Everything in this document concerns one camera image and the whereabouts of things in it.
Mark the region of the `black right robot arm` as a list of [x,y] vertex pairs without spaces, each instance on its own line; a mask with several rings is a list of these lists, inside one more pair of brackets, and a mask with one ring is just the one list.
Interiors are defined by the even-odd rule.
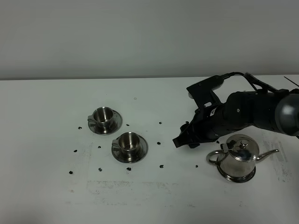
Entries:
[[215,75],[187,88],[198,108],[191,122],[182,125],[180,135],[173,139],[176,147],[196,148],[249,126],[298,137],[298,89],[277,90],[249,73],[240,73],[254,91],[234,92],[222,103],[214,90],[234,75],[237,72]]

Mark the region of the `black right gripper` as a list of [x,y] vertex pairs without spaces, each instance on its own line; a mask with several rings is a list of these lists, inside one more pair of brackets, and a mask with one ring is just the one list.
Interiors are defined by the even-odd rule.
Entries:
[[172,141],[176,148],[188,145],[196,148],[201,143],[216,141],[233,130],[233,98],[222,103],[214,90],[221,87],[230,75],[216,75],[187,87],[197,105],[193,119],[180,127],[180,134]]

